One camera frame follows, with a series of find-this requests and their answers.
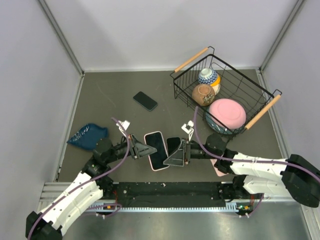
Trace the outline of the teal-edged black smartphone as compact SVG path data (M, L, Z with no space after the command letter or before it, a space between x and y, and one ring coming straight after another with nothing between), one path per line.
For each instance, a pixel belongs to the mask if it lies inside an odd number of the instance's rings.
M148 111L152 111L158 106L158 103L154 99L142 91L139 91L137 94L135 94L133 99Z

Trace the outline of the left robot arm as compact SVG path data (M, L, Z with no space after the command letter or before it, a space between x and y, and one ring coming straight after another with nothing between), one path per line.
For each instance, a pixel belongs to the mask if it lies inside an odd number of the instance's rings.
M155 147L144 144L130 134L113 145L108 138L100 139L92 157L73 182L47 207L31 212L26 218L25 236L29 240L61 240L71 225L93 203L109 198L114 191L108 176L115 168L110 163L127 157L134 160L156 153Z

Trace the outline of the pink phone case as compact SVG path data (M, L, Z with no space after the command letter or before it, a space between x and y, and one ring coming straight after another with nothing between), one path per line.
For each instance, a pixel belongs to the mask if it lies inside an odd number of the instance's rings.
M149 132L144 135L144 142L157 150L157 152L148 156L152 171L158 172L168 169L170 166L164 164L164 161L168 158L168 151L163 134L160 131Z

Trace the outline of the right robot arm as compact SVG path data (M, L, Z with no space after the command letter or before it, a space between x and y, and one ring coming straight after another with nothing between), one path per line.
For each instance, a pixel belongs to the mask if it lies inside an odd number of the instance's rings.
M204 145L181 139L163 163L182 167L191 159L212 160L217 174L234 175L233 192L239 198L265 194L291 197L311 208L320 205L320 171L298 154L282 159L249 156L228 149L219 135L211 134Z

